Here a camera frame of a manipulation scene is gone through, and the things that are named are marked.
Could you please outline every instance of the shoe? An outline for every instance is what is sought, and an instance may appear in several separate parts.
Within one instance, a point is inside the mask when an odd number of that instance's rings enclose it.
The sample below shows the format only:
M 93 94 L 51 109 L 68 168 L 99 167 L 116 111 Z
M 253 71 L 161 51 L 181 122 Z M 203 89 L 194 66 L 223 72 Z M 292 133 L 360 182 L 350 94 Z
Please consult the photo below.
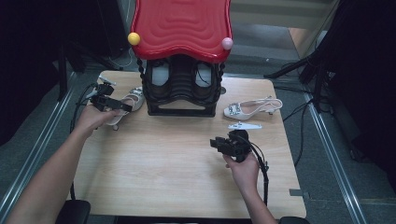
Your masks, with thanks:
M 273 114 L 282 106 L 282 101 L 268 96 L 265 99 L 230 104 L 224 109 L 224 115 L 231 119 L 247 120 L 262 111 Z
M 145 101 L 142 87 L 131 89 L 128 95 L 124 96 L 120 101 L 126 105 L 130 105 L 132 107 L 131 112 L 138 110 L 140 107 L 142 107 L 142 104 Z M 116 131 L 119 129 L 118 123 L 120 122 L 122 117 L 127 114 L 129 114 L 128 111 L 120 110 L 120 113 L 106 124 L 113 126 L 113 130 Z

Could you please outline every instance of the wooden table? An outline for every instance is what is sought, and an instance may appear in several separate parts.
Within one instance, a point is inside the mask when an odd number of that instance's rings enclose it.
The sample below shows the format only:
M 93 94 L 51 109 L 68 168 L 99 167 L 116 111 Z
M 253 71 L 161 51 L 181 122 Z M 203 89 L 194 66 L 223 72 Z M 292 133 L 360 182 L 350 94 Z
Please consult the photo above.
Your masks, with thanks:
M 111 98 L 121 99 L 141 86 L 133 72 L 102 73 L 117 82 Z M 122 118 L 119 130 L 102 126 L 84 146 L 75 190 L 89 201 L 92 214 L 134 217 L 249 218 L 233 182 L 231 170 L 209 145 L 216 136 L 228 137 L 223 109 L 230 103 L 272 95 L 271 81 L 225 77 L 214 118 L 149 116 L 146 104 Z M 196 107 L 174 102 L 169 107 Z M 259 146 L 269 164 L 268 206 L 276 218 L 305 217 L 303 198 L 290 196 L 300 189 L 280 112 L 260 113 L 247 121 L 262 129 L 249 130 L 249 140 Z M 259 173 L 262 195 L 262 174 Z

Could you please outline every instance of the black chair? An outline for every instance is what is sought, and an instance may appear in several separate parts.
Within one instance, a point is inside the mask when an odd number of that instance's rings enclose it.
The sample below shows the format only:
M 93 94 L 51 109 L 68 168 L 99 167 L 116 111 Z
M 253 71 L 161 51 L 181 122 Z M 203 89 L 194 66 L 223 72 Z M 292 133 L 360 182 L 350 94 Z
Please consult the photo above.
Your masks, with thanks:
M 68 200 L 56 219 L 56 224 L 86 224 L 91 204 L 82 200 Z
M 309 222 L 302 217 L 282 217 L 279 224 L 309 224 Z

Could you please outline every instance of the pink ball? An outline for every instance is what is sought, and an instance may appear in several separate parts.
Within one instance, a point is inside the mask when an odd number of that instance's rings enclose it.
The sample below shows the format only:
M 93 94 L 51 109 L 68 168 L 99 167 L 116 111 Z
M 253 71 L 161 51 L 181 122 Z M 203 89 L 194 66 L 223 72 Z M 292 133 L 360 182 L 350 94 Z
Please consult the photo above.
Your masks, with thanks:
M 224 49 L 231 49 L 233 47 L 233 40 L 230 37 L 225 37 L 221 41 L 221 45 L 223 46 Z

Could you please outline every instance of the yellow ball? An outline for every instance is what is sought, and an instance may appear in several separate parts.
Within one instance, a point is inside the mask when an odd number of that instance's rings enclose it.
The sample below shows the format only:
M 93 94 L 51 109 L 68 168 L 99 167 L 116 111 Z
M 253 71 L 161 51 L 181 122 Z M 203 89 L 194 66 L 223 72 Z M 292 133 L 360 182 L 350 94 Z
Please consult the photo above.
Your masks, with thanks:
M 133 45 L 133 46 L 138 45 L 139 42 L 140 42 L 140 35 L 137 34 L 137 33 L 130 33 L 130 34 L 128 35 L 128 42 L 129 42 L 131 45 Z

